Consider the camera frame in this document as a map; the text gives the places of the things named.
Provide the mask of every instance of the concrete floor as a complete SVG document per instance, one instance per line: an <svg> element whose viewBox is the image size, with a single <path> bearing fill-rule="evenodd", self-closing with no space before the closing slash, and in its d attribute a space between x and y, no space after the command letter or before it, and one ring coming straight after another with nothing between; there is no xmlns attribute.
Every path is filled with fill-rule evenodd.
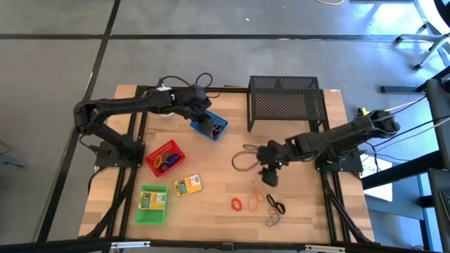
<svg viewBox="0 0 450 253"><path fill-rule="evenodd" d="M113 0L3 0L0 33L103 33L112 5ZM415 32L420 22L412 3L128 0L122 1L112 32L401 34ZM99 41L0 41L0 140L13 148L12 156L30 164L26 169L0 169L0 244L32 239L73 123L73 106L84 93L98 46ZM210 72L216 86L247 86L252 74L316 76L322 89L342 90L351 119L358 107L390 108L420 98L382 95L378 87L417 86L439 72L444 65L438 55L422 70L411 69L429 47L380 41L110 41L93 98L111 97L118 84L154 85L167 74L193 81L201 72ZM429 119L426 101L411 107L408 116L397 115L402 129ZM436 149L430 131L382 153L412 159ZM77 236L93 164L94 156L78 146L51 240ZM375 231L382 244L383 236Z"/></svg>

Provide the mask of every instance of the blue container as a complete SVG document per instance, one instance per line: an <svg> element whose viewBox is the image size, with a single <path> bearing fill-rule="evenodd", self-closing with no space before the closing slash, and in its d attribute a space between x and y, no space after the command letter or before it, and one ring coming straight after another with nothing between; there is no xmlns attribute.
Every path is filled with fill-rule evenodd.
<svg viewBox="0 0 450 253"><path fill-rule="evenodd" d="M201 133L202 135L204 135L204 136L206 136L206 137L212 139L213 141L217 141L217 139L218 139L218 138L223 134L223 132L225 131L225 128L226 128L226 125L228 125L228 122L227 122L225 119L222 119L221 117L219 117L219 116L215 115L214 113L210 112L209 110L206 111L206 114L208 114L208 115L211 117L211 119L212 119L212 121L213 121L214 123L217 123L217 124L221 124L221 125L222 125L221 131L220 131L219 134L217 134L217 135L214 136L214 137L210 136L209 134L203 134L203 133L199 130L199 127L198 127L198 123L197 123L197 122L191 122L191 127L193 127L197 132Z"/></svg>

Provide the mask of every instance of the red basket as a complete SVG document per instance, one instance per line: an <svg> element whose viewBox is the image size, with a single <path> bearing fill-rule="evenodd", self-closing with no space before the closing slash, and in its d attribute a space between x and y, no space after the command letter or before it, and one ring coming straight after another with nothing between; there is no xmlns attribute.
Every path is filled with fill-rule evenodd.
<svg viewBox="0 0 450 253"><path fill-rule="evenodd" d="M168 155L179 154L180 158L170 168L168 168L164 171L160 171L159 168L155 166L155 163L157 163L158 159L162 159L162 158L160 158L160 155L162 155L164 153L167 153ZM159 177L159 176L164 176L165 174L167 174L167 172L173 170L176 166L181 164L184 161L184 158L186 158L186 156L184 156L183 152L178 147L178 145L174 142L174 140L170 140L168 143L162 145L160 148L158 148L157 150L155 150L154 152L149 154L146 157L146 162L147 162L148 166L150 167L150 169L153 171L154 175Z"/></svg>

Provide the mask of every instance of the green plastic bin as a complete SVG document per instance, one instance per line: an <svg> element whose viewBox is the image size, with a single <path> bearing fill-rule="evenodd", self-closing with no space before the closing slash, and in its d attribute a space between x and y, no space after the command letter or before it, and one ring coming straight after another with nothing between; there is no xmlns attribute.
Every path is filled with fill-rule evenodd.
<svg viewBox="0 0 450 253"><path fill-rule="evenodd" d="M164 203L164 210L142 210L138 208L136 213L137 224L163 224L166 215L167 206L167 186L141 186L141 191L150 191L156 193L165 193L166 201Z"/></svg>

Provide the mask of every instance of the wooden tabletop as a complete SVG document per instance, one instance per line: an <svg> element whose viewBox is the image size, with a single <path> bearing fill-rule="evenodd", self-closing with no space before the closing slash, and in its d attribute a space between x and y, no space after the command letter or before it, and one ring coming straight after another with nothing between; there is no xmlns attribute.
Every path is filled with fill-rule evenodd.
<svg viewBox="0 0 450 253"><path fill-rule="evenodd" d="M115 98L133 97L136 86L119 85ZM324 90L330 127L347 122L342 96L338 90ZM280 143L284 138L309 131L308 122L257 120L251 134L247 132L247 104L244 93L222 93L212 99L212 112L229 122L218 141L201 136L189 126L189 121L178 115L162 118L149 113L144 141L145 155L150 154L167 141L174 140L186 155L186 160L173 171L156 178L143 162L138 169L132 204L129 212L127 238L148 238L154 240L235 241L235 242L296 242L329 243L320 175L314 162L293 162L278 171L278 186L272 188L261 182L257 174L260 168L239 172L231 166L233 155L242 150L242 144L266 145L268 140ZM140 115L136 121L139 127ZM125 134L129 115L110 117L108 125ZM236 160L238 166L252 164L254 155L242 156ZM117 180L118 168L107 168L92 182L86 209L79 230L87 234L108 210ZM203 190L183 197L177 197L174 181L199 174ZM360 227L364 235L373 240L371 222L360 180L352 174L340 173L345 208ZM168 186L167 212L164 225L139 225L136 210L142 185ZM286 207L286 213L274 227L267 227L270 208L267 202L259 205L256 212L248 209L252 187L261 193L270 193ZM231 208L231 199L237 197L243 203L243 210ZM122 218L119 210L114 235L117 235ZM342 231L335 212L338 239Z"/></svg>

